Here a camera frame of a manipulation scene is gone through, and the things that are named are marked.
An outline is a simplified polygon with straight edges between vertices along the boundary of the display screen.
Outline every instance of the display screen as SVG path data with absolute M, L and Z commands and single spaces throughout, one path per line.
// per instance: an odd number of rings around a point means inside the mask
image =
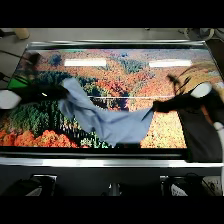
M 66 49 L 40 50 L 35 75 L 21 60 L 14 75 L 39 85 L 60 85 L 74 77 L 93 103 L 114 111 L 150 108 L 154 100 L 174 96 L 167 75 L 184 81 L 191 77 L 185 92 L 210 81 L 224 96 L 222 78 L 207 49 Z M 25 84 L 12 79 L 9 88 Z M 31 147 L 111 148 L 99 141 L 95 132 L 87 133 L 75 120 L 58 109 L 57 101 L 19 105 L 6 111 L 0 121 L 0 145 Z M 141 148 L 186 148 L 177 112 L 154 113 Z

